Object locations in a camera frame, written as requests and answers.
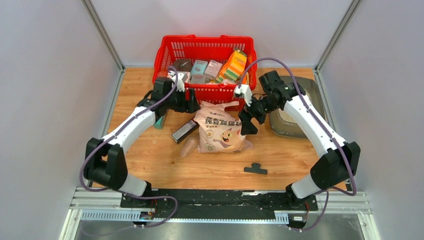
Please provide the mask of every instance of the red plastic shopping basket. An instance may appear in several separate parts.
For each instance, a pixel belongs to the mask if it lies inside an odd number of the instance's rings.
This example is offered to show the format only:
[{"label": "red plastic shopping basket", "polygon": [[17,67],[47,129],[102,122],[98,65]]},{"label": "red plastic shopping basket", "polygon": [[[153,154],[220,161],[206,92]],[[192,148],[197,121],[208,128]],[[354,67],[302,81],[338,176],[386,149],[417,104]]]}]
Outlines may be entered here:
[{"label": "red plastic shopping basket", "polygon": [[[171,66],[177,59],[190,59],[193,64],[195,60],[214,60],[226,63],[231,53],[240,49],[247,55],[246,67],[256,60],[253,39],[247,36],[221,37],[197,37],[195,35],[167,35],[162,39],[162,45],[157,51],[154,61],[153,82],[157,77],[166,77],[167,67]],[[256,87],[257,66],[252,66],[249,71],[249,86],[253,90]],[[240,111],[244,100],[234,97],[235,84],[189,84],[185,88],[193,88],[199,102],[207,101],[212,104],[222,104],[239,101],[238,106],[227,107],[227,111]]]}]

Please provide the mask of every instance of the white wall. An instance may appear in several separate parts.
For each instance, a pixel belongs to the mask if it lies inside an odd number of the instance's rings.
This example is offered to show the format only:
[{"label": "white wall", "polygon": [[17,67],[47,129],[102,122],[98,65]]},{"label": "white wall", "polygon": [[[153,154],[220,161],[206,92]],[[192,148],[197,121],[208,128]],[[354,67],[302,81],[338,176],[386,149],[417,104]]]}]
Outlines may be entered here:
[{"label": "white wall", "polygon": [[152,66],[163,36],[188,34],[251,36],[258,58],[314,66],[351,0],[92,2],[126,66]]},{"label": "white wall", "polygon": [[79,0],[0,16],[0,239],[58,239],[119,71]]},{"label": "white wall", "polygon": [[424,2],[364,0],[322,71],[384,240],[424,235]]}]

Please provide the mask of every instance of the cat litter bag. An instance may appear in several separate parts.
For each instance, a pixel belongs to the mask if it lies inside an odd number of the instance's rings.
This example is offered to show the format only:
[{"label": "cat litter bag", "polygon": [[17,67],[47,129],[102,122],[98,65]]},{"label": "cat litter bag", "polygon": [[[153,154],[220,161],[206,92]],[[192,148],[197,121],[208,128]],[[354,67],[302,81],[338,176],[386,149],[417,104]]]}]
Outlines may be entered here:
[{"label": "cat litter bag", "polygon": [[240,134],[242,122],[224,111],[226,107],[237,106],[238,101],[212,104],[202,101],[194,120],[199,124],[199,153],[237,153],[253,148],[246,136]]}]

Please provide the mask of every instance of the robotic arm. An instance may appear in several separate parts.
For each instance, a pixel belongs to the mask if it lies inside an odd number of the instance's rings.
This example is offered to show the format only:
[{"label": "robotic arm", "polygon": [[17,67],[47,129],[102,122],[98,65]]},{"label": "robotic arm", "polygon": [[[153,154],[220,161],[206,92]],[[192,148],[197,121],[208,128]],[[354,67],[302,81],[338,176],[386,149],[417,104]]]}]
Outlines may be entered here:
[{"label": "robotic arm", "polygon": [[266,93],[266,96],[260,99],[252,96],[248,85],[242,84],[234,90],[236,97],[245,99],[244,108],[238,114],[242,123],[241,134],[256,134],[258,132],[258,129],[251,122],[252,118],[263,124],[268,113],[282,109],[296,121],[311,141],[318,157],[320,157],[307,176],[286,187],[287,196],[290,198],[289,202],[291,204],[300,204],[308,196],[334,187],[349,178],[342,155],[333,139],[337,143],[342,143],[341,148],[347,157],[352,174],[356,174],[361,152],[360,147],[356,142],[347,143],[319,114],[316,117],[321,123],[316,121],[309,111],[312,111],[312,113],[317,113],[317,111],[302,87],[299,86],[299,89],[309,108],[306,108],[302,102],[294,83],[285,84],[280,79],[277,71],[274,70],[264,74],[259,78],[259,81]]},{"label": "robotic arm", "polygon": [[200,109],[194,89],[186,92],[184,80],[184,74],[179,73],[176,90],[173,91],[175,76],[172,79],[158,77],[153,90],[144,96],[123,123],[101,139],[90,139],[86,146],[85,157],[88,158],[95,150],[96,153],[84,167],[83,176],[107,188],[135,196],[142,196],[145,191],[151,189],[149,182],[128,173],[125,153],[168,109],[179,113],[194,113]]}]

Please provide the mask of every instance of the wooden table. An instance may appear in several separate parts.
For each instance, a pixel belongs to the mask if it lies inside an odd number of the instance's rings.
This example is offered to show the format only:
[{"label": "wooden table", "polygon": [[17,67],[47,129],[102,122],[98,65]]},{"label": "wooden table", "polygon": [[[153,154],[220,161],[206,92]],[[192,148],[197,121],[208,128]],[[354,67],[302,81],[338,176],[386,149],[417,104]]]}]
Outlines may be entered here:
[{"label": "wooden table", "polygon": [[[273,68],[259,68],[256,76]],[[283,68],[281,75],[288,75]],[[310,68],[294,68],[299,77],[314,79]],[[114,130],[132,113],[136,104],[152,89],[153,68],[127,68],[109,126]],[[254,93],[262,93],[258,82]],[[169,189],[227,189],[227,190],[284,190],[307,175],[318,156],[307,139],[277,137],[267,119],[259,125],[257,135],[248,135],[254,149],[240,153],[191,153],[180,157],[183,143],[176,144],[171,134],[194,114],[169,111],[163,129],[150,127],[131,146],[126,154],[128,171],[152,184],[153,188]],[[267,175],[244,172],[244,167],[260,163]]]}]

